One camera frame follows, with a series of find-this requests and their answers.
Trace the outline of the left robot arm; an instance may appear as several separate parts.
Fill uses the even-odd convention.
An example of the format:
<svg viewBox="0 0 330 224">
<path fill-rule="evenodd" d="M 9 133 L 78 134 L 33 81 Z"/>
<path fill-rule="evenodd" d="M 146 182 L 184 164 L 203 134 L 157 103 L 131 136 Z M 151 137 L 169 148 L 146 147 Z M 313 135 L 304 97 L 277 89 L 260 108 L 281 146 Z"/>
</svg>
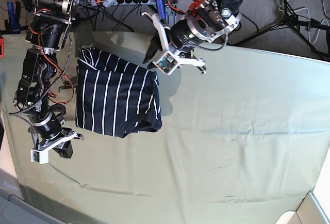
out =
<svg viewBox="0 0 330 224">
<path fill-rule="evenodd" d="M 240 24 L 239 9 L 244 0 L 167 0 L 171 10 L 183 15 L 183 19 L 169 26 L 159 14 L 142 13 L 155 27 L 157 33 L 151 39 L 144 64 L 148 69 L 157 68 L 166 75 L 183 65 L 198 68 L 206 73 L 205 60 L 194 55 L 194 49 L 207 50 L 202 43 L 213 43 L 219 37 L 228 42 L 228 36 Z"/>
</svg>

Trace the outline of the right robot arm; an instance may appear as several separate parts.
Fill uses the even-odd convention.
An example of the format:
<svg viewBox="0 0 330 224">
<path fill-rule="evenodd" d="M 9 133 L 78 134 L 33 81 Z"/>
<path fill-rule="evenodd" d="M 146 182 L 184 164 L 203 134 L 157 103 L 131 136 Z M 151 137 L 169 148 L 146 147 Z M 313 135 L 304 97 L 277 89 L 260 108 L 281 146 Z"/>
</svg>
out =
<svg viewBox="0 0 330 224">
<path fill-rule="evenodd" d="M 63 158 L 71 158 L 72 139 L 82 135 L 64 127 L 66 108 L 64 102 L 49 105 L 55 95 L 52 87 L 63 77 L 68 77 L 65 68 L 60 68 L 56 53 L 67 40 L 72 41 L 70 29 L 80 0 L 34 0 L 34 12 L 28 26 L 26 41 L 32 47 L 23 61 L 22 76 L 13 100 L 22 119 L 26 114 L 33 148 L 32 162 L 47 164 L 49 152 L 54 150 Z"/>
</svg>

